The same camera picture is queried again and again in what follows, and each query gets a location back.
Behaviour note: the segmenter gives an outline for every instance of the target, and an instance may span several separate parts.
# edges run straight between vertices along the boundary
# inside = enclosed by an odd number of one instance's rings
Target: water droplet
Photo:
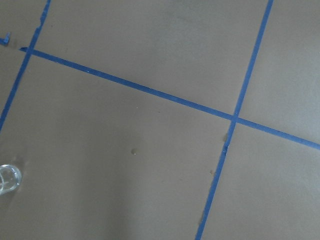
[[[131,154],[132,154],[132,155],[136,155],[136,154],[137,154],[137,151],[138,151],[138,149],[133,148],[133,149],[131,150]]]

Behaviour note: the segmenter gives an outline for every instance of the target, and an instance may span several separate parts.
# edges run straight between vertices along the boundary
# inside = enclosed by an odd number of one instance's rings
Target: blue tape
[[[260,130],[260,131],[263,131],[263,132],[266,132],[266,133],[269,133],[269,134],[272,134],[272,135],[275,135],[275,136],[278,136],[278,137],[281,137],[281,138],[284,138],[284,139],[287,139],[287,140],[290,140],[290,141],[293,141],[293,142],[296,142],[296,143],[299,143],[299,144],[302,144],[302,145],[305,145],[308,147],[311,147],[313,149],[320,150],[320,144],[315,143],[313,141],[309,141],[309,140],[303,139],[301,137],[297,137],[297,136],[291,135],[289,133],[279,131],[279,130],[273,129],[271,127],[267,127],[267,126],[255,123],[253,121],[245,120],[243,118],[239,118],[237,122],[239,124],[251,127],[253,129],[257,129],[257,130]]]
[[[10,41],[10,32],[8,32],[4,38],[0,38],[0,44],[7,46]]]
[[[27,49],[28,49],[27,47],[20,48],[20,50],[23,51],[23,52],[26,52]],[[49,55],[47,53],[44,53],[44,52],[41,52],[41,51],[38,51],[38,50],[33,50],[32,54],[37,56],[37,57],[44,58],[46,60],[61,64],[61,65],[64,65],[64,66],[67,66],[67,67],[70,67],[70,68],[73,68],[73,69],[76,69],[76,70],[80,70],[82,72],[85,72],[85,73],[88,73],[88,74],[92,74],[94,76],[97,76],[97,77],[100,77],[100,78],[104,78],[104,79],[110,80],[112,82],[116,82],[116,83],[119,83],[119,84],[122,84],[122,85],[125,85],[125,86],[128,86],[128,87],[143,91],[145,93],[149,93],[149,94],[158,96],[160,98],[164,98],[164,99],[167,99],[167,100],[182,104],[184,106],[188,106],[190,108],[200,110],[200,111],[205,112],[205,113],[209,113],[209,114],[212,114],[212,115],[215,115],[215,116],[227,119],[227,120],[231,120],[231,122],[233,122],[233,124],[229,127],[228,138],[227,138],[227,141],[224,144],[225,146],[223,147],[224,150],[227,149],[229,144],[230,144],[231,136],[232,136],[234,128],[235,128],[235,123],[239,123],[239,124],[242,124],[242,125],[257,129],[257,130],[261,130],[261,131],[264,131],[266,133],[270,133],[270,134],[279,136],[281,138],[288,139],[288,140],[294,141],[296,143],[300,143],[300,144],[306,145],[306,146],[314,148],[314,149],[320,149],[320,145],[315,143],[315,142],[312,142],[312,141],[309,141],[309,140],[306,140],[306,139],[303,139],[303,138],[300,138],[300,137],[297,137],[297,136],[294,136],[294,135],[290,135],[288,133],[285,133],[285,132],[282,132],[282,131],[279,131],[279,130],[276,130],[276,129],[273,129],[273,128],[270,128],[270,127],[267,127],[267,126],[263,126],[263,125],[260,125],[258,123],[255,123],[255,122],[251,122],[251,121],[245,120],[243,118],[234,118],[232,115],[230,115],[228,113],[225,113],[225,112],[222,112],[222,111],[218,111],[218,110],[215,110],[213,108],[210,108],[210,107],[207,107],[207,106],[203,106],[203,105],[200,105],[200,104],[185,100],[183,98],[179,98],[179,97],[167,94],[165,92],[161,92],[161,91],[158,91],[158,90],[155,90],[155,89],[152,89],[152,88],[149,88],[149,87],[146,87],[146,86],[143,86],[143,85],[140,85],[140,84],[137,84],[137,83],[134,83],[134,82],[131,82],[131,81],[128,81],[128,80],[125,80],[125,79],[122,79],[122,78],[119,78],[119,77],[116,77],[116,76],[113,76],[113,75],[110,75],[110,74],[107,74],[107,73],[104,73],[104,72],[101,72],[101,71],[98,71],[98,70],[95,70],[95,69],[92,69],[90,67],[86,67],[86,66],[83,66],[83,65],[68,61],[68,60],[64,60],[64,59],[62,59],[60,57]]]
[[[260,48],[260,45],[261,45],[261,41],[262,41],[266,26],[267,26],[267,22],[268,22],[268,18],[269,18],[269,14],[270,14],[271,8],[272,8],[272,4],[273,4],[273,0],[269,0],[267,5],[266,5],[265,11],[264,11],[264,15],[263,15],[263,18],[262,18],[262,21],[261,21],[261,25],[260,25],[260,29],[259,29],[256,41],[255,41],[255,44],[254,44],[254,48],[253,48],[253,51],[252,51],[250,62],[249,62],[248,68],[247,68],[246,73],[245,73],[245,77],[244,77],[243,85],[242,85],[242,88],[241,88],[241,91],[240,91],[240,95],[239,95],[238,101],[237,101],[236,106],[235,106],[235,110],[234,110],[234,115],[235,116],[239,116],[239,113],[240,113],[240,110],[241,110],[241,107],[242,107],[242,104],[243,104],[243,101],[244,101],[244,98],[245,98],[245,95],[246,95],[246,92],[247,92],[247,88],[248,88],[249,81],[250,81],[250,78],[251,78],[255,63],[256,63],[256,59],[257,59],[257,55],[258,55],[259,48]]]
[[[9,110],[10,110],[10,106],[11,106],[11,104],[12,104],[14,98],[15,98],[15,95],[16,95],[16,92],[18,90],[18,86],[19,86],[19,83],[21,81],[21,78],[22,78],[22,76],[23,76],[23,74],[24,74],[24,72],[26,70],[26,67],[27,67],[27,65],[29,63],[30,57],[32,55],[32,52],[33,52],[33,50],[35,48],[35,45],[37,43],[39,34],[40,34],[40,32],[42,30],[42,27],[43,27],[43,25],[45,23],[50,3],[51,3],[51,0],[47,0],[47,2],[45,4],[45,7],[43,9],[43,12],[41,14],[41,17],[40,17],[40,26],[38,26],[34,31],[34,34],[32,36],[30,45],[27,48],[27,51],[26,51],[26,54],[24,56],[23,62],[21,64],[21,67],[19,69],[19,72],[18,72],[18,74],[16,76],[16,79],[15,79],[15,81],[13,83],[13,86],[11,88],[10,94],[9,94],[7,100],[6,100],[5,105],[4,105],[2,114],[0,116],[0,132],[1,132],[2,128],[3,128],[4,123],[5,123],[6,117],[8,115]]]
[[[25,51],[28,51],[28,48],[22,47],[22,48],[20,48],[20,50],[25,52]],[[162,92],[162,91],[158,91],[158,90],[155,90],[153,88],[149,88],[147,86],[143,86],[143,85],[134,83],[132,81],[128,81],[128,80],[125,80],[123,78],[120,78],[120,77],[117,77],[117,76],[113,76],[113,75],[110,75],[108,73],[105,73],[105,72],[102,72],[102,71],[98,71],[98,70],[95,70],[95,69],[87,67],[87,66],[80,65],[80,64],[72,62],[72,61],[68,61],[68,60],[62,59],[60,57],[49,55],[47,53],[44,53],[44,52],[41,52],[41,51],[38,51],[38,50],[34,50],[32,52],[32,54],[35,55],[35,56],[38,56],[40,58],[49,60],[49,61],[61,64],[61,65],[64,65],[64,66],[67,66],[67,67],[70,67],[70,68],[85,72],[85,73],[88,73],[88,74],[91,74],[91,75],[94,75],[94,76],[97,76],[97,77],[100,77],[100,78],[103,78],[103,79],[106,79],[106,80],[109,80],[109,81],[112,81],[112,82],[115,82],[115,83],[118,83],[118,84],[121,84],[121,85],[125,85],[125,86],[133,88],[133,89],[140,90],[142,92],[145,92],[145,93],[148,93],[148,94],[151,94],[151,95],[163,98],[163,99],[167,99],[167,100],[170,100],[172,102],[175,102],[175,103],[178,103],[178,104],[181,104],[181,105],[193,108],[193,109],[200,110],[200,111],[208,113],[208,114],[212,114],[212,115],[215,115],[215,116],[227,119],[227,120],[231,120],[233,118],[233,116],[228,114],[228,113],[225,113],[225,112],[222,112],[222,111],[219,111],[219,110],[216,110],[216,109],[204,106],[204,105],[200,105],[198,103],[195,103],[195,102],[192,102],[192,101],[188,101],[188,100],[185,100],[183,98],[180,98],[180,97],[177,97],[177,96],[173,96],[173,95],[170,95],[168,93],[165,93],[165,92]]]
[[[262,18],[262,21],[261,21],[259,32],[258,32],[258,35],[256,37],[254,48],[253,48],[253,51],[252,51],[252,54],[251,54],[250,62],[249,62],[248,68],[246,70],[245,77],[244,77],[244,80],[243,80],[243,84],[242,84],[242,87],[241,87],[241,91],[240,91],[240,94],[239,94],[239,97],[238,97],[238,100],[237,100],[237,103],[236,103],[236,106],[235,106],[235,109],[234,109],[233,118],[232,118],[230,126],[229,126],[228,137],[227,137],[227,140],[225,141],[225,143],[223,145],[223,148],[222,148],[220,159],[219,159],[218,165],[216,167],[215,175],[214,175],[214,178],[212,180],[211,188],[209,190],[209,194],[208,194],[205,206],[204,206],[202,220],[201,220],[201,222],[200,222],[200,224],[198,226],[198,230],[197,230],[197,233],[195,235],[195,240],[201,240],[203,232],[204,232],[204,229],[205,229],[205,225],[206,225],[206,222],[207,222],[207,219],[208,219],[210,208],[211,208],[212,202],[214,200],[215,193],[216,193],[217,186],[218,186],[218,182],[219,182],[219,179],[220,179],[220,176],[221,176],[221,172],[222,172],[222,169],[223,169],[223,166],[225,164],[226,157],[227,157],[228,148],[229,148],[232,136],[234,134],[236,123],[237,123],[238,118],[239,118],[239,113],[240,113],[240,110],[241,110],[241,107],[242,107],[242,104],[243,104],[243,101],[244,101],[244,98],[245,98],[245,95],[246,95],[246,92],[247,92],[247,88],[248,88],[248,85],[249,85],[249,81],[250,81],[250,78],[251,78],[251,75],[252,75],[252,72],[253,72],[253,69],[254,69],[254,66],[255,66],[255,62],[256,62],[256,59],[257,59],[258,52],[259,52],[261,41],[262,41],[266,26],[267,26],[267,22],[268,22],[268,18],[269,18],[269,15],[270,15],[271,8],[272,8],[272,4],[273,4],[273,0],[269,0],[267,5],[266,5],[265,11],[264,11],[264,15],[263,15],[263,18]]]

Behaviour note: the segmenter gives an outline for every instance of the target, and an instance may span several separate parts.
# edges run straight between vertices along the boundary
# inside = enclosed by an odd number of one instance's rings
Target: gray floor
[[[1,109],[32,56],[0,118],[23,173],[0,239],[318,239],[318,0],[274,1],[232,116],[267,3],[53,0],[26,54],[46,1],[1,1]]]

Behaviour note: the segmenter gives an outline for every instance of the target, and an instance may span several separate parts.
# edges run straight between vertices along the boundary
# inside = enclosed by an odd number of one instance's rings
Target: glass
[[[13,165],[0,166],[0,195],[15,190],[21,183],[21,172]]]

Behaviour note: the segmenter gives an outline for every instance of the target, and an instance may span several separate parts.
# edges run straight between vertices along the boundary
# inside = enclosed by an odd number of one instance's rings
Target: concrete floor
[[[0,239],[318,239],[319,12],[1,1]]]

